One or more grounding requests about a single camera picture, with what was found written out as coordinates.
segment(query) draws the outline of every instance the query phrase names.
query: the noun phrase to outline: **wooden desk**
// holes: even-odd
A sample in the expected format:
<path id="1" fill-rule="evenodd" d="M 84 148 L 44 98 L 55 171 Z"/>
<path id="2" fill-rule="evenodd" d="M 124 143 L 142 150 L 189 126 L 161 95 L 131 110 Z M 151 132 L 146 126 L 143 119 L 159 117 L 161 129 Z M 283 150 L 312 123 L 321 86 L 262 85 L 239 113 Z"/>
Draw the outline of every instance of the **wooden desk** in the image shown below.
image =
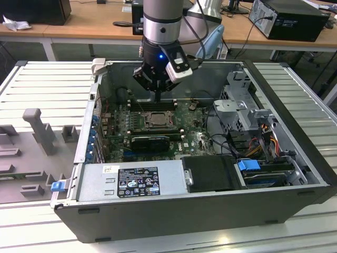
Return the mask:
<path id="1" fill-rule="evenodd" d="M 61 38 L 101 38 L 113 40 L 141 40 L 132 35 L 131 27 L 117 27 L 115 21 L 132 23 L 131 13 L 122 12 L 123 3 L 80 4 L 71 3 L 72 13 L 63 26 L 50 25 L 45 37 Z"/>
<path id="2" fill-rule="evenodd" d="M 17 32 L 14 32 L 1 24 L 0 36 L 43 37 L 43 32 L 47 29 L 48 25 L 34 24 L 31 27 L 31 29 L 18 30 Z"/>
<path id="3" fill-rule="evenodd" d="M 101 5 L 72 2 L 71 16 L 63 26 L 33 24 L 31 30 L 11 32 L 0 25 L 0 41 L 40 42 L 50 61 L 56 60 L 53 43 L 139 45 L 142 37 L 132 35 L 131 28 L 116 27 L 112 24 L 114 21 L 131 22 L 132 20 L 131 13 L 122 12 L 122 0 L 117 1 L 120 3 Z M 250 3 L 242 3 L 242 5 L 248 8 L 252 6 Z M 223 15 L 222 17 L 222 24 L 225 26 L 224 39 L 228 46 L 242 48 L 252 22 L 248 20 L 247 15 L 235 15 L 233 18 Z M 334 52 L 337 50 L 337 27 L 332 30 L 324 29 L 316 42 L 267 40 L 254 27 L 245 48 Z"/>
<path id="4" fill-rule="evenodd" d="M 251 3 L 242 3 L 242 5 L 249 9 L 252 7 Z M 225 26 L 223 37 L 229 46 L 241 48 L 242 44 L 246 41 L 249 30 L 253 25 L 247 17 L 248 15 L 235 15 L 230 18 L 226 15 L 222 15 L 222 24 Z M 285 50 L 294 51 L 325 52 L 326 50 L 329 50 L 329 52 L 334 52 L 337 49 L 337 27 L 334 27 L 332 30 L 324 29 L 315 42 L 268 40 L 256 27 L 254 27 L 249 36 L 248 42 L 245 45 L 245 48 L 273 50 L 281 50 L 283 47 L 286 47 Z"/>

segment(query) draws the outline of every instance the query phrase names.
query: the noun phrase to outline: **white sticker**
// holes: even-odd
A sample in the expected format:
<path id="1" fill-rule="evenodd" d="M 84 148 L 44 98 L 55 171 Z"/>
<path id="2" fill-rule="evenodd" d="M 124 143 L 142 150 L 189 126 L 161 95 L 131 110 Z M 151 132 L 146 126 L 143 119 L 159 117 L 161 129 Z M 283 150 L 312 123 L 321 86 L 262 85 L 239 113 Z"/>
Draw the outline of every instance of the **white sticker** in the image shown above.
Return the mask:
<path id="1" fill-rule="evenodd" d="M 119 165 L 106 165 L 103 166 L 103 173 L 117 173 L 119 169 Z"/>

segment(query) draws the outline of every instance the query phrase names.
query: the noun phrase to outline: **black computer tower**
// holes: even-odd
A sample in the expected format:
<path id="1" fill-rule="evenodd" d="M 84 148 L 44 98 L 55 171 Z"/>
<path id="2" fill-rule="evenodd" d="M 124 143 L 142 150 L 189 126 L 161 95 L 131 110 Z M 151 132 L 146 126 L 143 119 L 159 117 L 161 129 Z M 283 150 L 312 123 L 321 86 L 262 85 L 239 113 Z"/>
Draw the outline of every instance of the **black computer tower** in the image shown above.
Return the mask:
<path id="1" fill-rule="evenodd" d="M 3 15 L 15 21 L 64 25 L 71 12 L 69 0 L 0 0 Z"/>
<path id="2" fill-rule="evenodd" d="M 314 42 L 329 16 L 301 0 L 255 0 L 249 19 L 270 40 Z"/>

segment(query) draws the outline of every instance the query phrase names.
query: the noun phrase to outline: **robotic arm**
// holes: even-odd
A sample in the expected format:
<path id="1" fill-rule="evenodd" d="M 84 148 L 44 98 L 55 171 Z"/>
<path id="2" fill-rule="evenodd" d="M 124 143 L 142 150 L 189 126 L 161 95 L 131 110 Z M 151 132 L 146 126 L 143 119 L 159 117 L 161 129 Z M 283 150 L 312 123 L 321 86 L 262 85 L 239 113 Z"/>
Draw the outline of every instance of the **robotic arm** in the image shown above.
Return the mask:
<path id="1" fill-rule="evenodd" d="M 155 92 L 156 102 L 162 92 L 191 76 L 221 41 L 222 1 L 195 2 L 187 17 L 182 17 L 183 0 L 144 0 L 144 61 L 133 76 L 143 88 Z M 186 52 L 202 59 L 189 60 Z"/>

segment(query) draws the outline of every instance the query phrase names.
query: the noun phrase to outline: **warning label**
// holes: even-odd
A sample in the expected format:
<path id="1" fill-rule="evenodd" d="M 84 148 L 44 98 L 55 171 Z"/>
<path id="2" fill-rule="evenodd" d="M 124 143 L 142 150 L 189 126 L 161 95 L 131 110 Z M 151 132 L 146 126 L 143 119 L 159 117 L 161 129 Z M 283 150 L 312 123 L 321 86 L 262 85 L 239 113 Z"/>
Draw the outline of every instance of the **warning label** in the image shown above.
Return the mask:
<path id="1" fill-rule="evenodd" d="M 158 168 L 119 169 L 117 195 L 120 198 L 160 195 Z"/>

